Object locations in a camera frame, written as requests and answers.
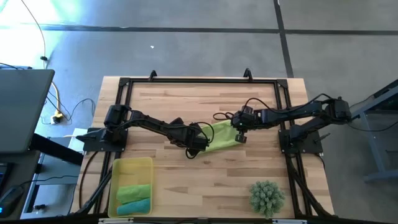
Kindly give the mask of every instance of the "succulent plant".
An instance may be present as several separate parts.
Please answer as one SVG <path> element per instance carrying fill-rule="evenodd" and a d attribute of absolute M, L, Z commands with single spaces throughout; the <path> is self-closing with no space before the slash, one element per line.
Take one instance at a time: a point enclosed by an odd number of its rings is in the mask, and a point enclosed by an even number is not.
<path fill-rule="evenodd" d="M 250 188 L 250 204 L 256 213 L 264 214 L 266 218 L 279 213 L 284 205 L 285 195 L 275 182 L 257 181 Z"/>

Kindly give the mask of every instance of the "yellow plastic bin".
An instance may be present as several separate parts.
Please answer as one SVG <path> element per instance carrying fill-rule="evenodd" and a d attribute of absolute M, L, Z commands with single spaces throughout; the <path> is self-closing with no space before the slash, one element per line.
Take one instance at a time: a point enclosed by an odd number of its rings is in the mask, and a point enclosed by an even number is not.
<path fill-rule="evenodd" d="M 154 186 L 154 163 L 150 157 L 116 159 L 113 161 L 111 191 L 109 195 L 108 216 L 110 218 L 133 217 L 136 215 L 147 215 L 152 211 L 153 186 Z M 116 209 L 122 205 L 116 198 L 120 187 L 131 185 L 150 184 L 150 211 L 149 213 L 132 213 L 120 216 Z"/>

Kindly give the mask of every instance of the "wooden tabletop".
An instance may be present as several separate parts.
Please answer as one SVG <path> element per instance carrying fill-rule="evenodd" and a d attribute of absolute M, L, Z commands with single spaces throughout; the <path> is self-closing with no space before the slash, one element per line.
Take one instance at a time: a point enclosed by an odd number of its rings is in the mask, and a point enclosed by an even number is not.
<path fill-rule="evenodd" d="M 93 127 L 104 126 L 108 108 L 115 102 L 119 78 L 104 77 Z M 293 106 L 306 103 L 308 98 L 304 80 L 287 80 Z M 126 90 L 121 102 L 124 102 L 125 96 Z M 166 122 L 181 117 L 186 124 L 194 121 L 216 123 L 214 113 L 234 113 L 250 97 L 260 98 L 276 108 L 273 86 L 253 83 L 135 83 L 130 105 L 134 110 Z M 255 101 L 249 105 L 255 109 L 263 108 Z M 275 217 L 293 218 L 285 158 L 279 149 L 278 129 L 250 131 L 246 135 L 246 144 L 201 154 L 190 160 L 185 157 L 184 149 L 171 145 L 166 137 L 142 128 L 130 128 L 122 158 L 149 156 L 154 160 L 154 205 L 152 213 L 147 216 L 261 218 L 261 215 L 252 212 L 249 187 L 256 181 L 269 180 L 277 182 L 286 194 L 285 204 Z M 78 210 L 81 174 L 91 155 L 83 160 L 71 212 Z M 104 153 L 99 152 L 88 168 L 83 184 L 83 203 L 98 185 L 103 157 Z M 302 157 L 308 188 L 325 210 L 333 213 L 321 160 L 312 154 L 303 154 Z M 302 194 L 297 188 L 300 208 L 304 211 Z M 105 189 L 101 211 L 106 206 L 107 196 L 108 189 Z"/>

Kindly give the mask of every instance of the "computer mouse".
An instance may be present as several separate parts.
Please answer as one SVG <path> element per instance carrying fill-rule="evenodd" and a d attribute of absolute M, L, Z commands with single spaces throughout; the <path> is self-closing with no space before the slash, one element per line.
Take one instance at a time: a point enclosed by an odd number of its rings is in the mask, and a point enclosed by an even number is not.
<path fill-rule="evenodd" d="M 24 188 L 21 186 L 13 186 L 0 198 L 0 218 L 8 217 L 18 204 L 22 195 L 24 194 Z"/>

